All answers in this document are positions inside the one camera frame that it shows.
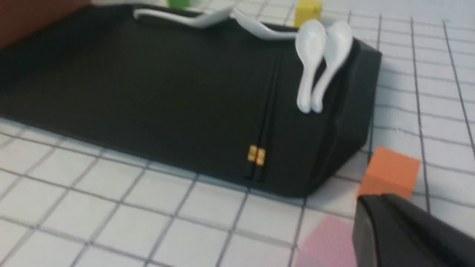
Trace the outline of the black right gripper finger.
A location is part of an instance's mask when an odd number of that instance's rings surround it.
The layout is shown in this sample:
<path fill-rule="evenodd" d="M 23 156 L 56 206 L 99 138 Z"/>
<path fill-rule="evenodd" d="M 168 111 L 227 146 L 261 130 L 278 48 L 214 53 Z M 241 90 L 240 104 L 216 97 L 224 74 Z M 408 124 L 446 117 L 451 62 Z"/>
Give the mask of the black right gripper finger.
<path fill-rule="evenodd" d="M 357 199 L 353 247 L 358 267 L 473 267 L 475 241 L 395 194 Z"/>

